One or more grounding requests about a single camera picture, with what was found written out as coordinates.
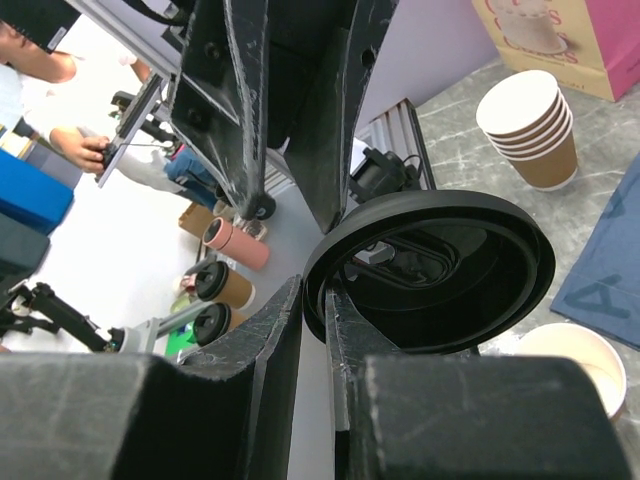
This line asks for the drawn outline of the brown paper coffee cup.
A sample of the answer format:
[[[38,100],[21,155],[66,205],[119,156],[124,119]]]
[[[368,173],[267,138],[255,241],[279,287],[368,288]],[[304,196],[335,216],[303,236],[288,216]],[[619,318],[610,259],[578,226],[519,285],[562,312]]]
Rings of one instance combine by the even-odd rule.
[[[608,417],[620,415],[627,392],[626,369],[614,347],[593,330],[570,323],[543,325],[525,334],[514,353],[576,362],[594,384]]]

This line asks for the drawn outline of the black plastic cup lid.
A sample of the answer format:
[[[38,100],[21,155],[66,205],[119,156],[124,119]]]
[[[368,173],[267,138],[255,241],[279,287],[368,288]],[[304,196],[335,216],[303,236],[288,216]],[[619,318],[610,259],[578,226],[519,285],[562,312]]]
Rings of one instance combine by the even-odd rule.
[[[305,321],[326,339],[340,280],[357,313],[407,353],[449,354],[523,320],[555,275],[550,240],[523,209],[465,190],[416,190],[360,205],[312,252]]]

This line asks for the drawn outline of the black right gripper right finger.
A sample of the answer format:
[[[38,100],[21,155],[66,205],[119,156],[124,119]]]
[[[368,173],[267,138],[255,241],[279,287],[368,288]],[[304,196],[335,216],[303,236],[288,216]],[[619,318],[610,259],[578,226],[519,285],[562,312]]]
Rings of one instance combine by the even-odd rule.
[[[560,357],[408,355],[324,301],[338,479],[629,479],[586,372]]]

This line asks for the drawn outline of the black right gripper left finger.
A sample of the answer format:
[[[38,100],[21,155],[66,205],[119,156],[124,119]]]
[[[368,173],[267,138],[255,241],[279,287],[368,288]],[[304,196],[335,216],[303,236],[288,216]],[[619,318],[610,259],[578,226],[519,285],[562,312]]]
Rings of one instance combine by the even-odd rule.
[[[302,281],[172,364],[155,355],[1,358],[5,479],[283,479]]]

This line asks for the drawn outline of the kraft paper cakes bag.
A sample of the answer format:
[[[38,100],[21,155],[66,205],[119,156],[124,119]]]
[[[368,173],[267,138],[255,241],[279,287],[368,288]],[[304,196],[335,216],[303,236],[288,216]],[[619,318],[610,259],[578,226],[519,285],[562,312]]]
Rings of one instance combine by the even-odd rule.
[[[611,102],[639,82],[638,0],[474,1],[503,62]]]

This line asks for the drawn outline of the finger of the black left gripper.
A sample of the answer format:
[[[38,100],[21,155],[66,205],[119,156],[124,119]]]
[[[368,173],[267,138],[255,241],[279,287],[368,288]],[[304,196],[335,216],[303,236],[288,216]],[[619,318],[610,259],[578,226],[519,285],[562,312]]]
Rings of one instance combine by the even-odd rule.
[[[345,212],[348,157],[396,1],[342,1],[284,158],[320,231]]]
[[[267,219],[268,2],[198,1],[190,15],[171,124],[245,219]]]

